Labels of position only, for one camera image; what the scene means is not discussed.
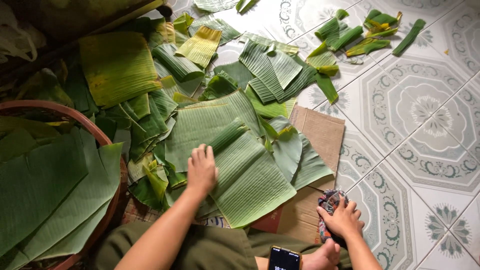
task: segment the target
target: smartphone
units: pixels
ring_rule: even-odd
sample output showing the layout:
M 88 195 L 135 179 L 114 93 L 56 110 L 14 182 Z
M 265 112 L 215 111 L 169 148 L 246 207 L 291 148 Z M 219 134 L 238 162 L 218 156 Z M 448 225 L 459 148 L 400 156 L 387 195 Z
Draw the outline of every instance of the smartphone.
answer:
M 268 258 L 268 270 L 300 270 L 301 253 L 273 245 Z

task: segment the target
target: cloth rag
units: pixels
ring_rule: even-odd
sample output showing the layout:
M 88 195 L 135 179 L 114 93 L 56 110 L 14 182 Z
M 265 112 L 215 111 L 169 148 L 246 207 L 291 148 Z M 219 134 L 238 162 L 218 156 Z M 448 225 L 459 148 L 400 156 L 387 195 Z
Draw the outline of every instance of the cloth rag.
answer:
M 335 212 L 335 209 L 338 207 L 338 204 L 340 203 L 340 195 L 343 198 L 345 198 L 345 207 L 346 207 L 348 205 L 347 194 L 345 194 L 345 192 L 341 190 L 333 190 L 333 189 L 326 190 L 324 192 L 324 195 L 318 198 L 318 206 L 325 209 L 330 215 L 333 215 L 333 213 Z M 332 238 L 337 243 L 343 242 L 343 239 L 341 239 L 339 236 L 336 236 L 330 232 L 322 216 L 320 216 L 320 220 L 318 221 L 318 231 L 320 232 L 320 240 L 322 241 L 322 243 L 325 243 L 325 241 L 328 238 Z

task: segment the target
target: basket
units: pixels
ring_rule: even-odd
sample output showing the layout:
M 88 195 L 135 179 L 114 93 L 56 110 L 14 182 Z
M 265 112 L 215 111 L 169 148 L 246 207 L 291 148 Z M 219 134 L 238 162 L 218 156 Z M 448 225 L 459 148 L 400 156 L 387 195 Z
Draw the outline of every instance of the basket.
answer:
M 77 121 L 95 137 L 100 146 L 112 144 L 110 139 L 93 122 L 91 122 L 79 111 L 54 102 L 42 100 L 7 101 L 4 103 L 0 103 L 0 115 L 24 116 L 30 120 L 37 120 L 42 122 Z M 128 171 L 127 166 L 125 165 L 125 161 L 123 159 L 120 159 L 119 187 L 115 195 L 113 196 L 110 204 L 108 205 L 105 216 L 94 229 L 80 253 L 65 257 L 49 259 L 50 261 L 48 262 L 47 269 L 67 270 L 76 262 L 78 262 L 82 258 L 82 256 L 88 253 L 88 250 L 100 238 L 100 236 L 103 234 L 108 224 L 110 223 L 110 220 L 112 219 L 112 216 L 117 207 L 117 203 L 119 201 L 120 190 L 123 189 L 123 186 L 127 183 L 127 176 Z

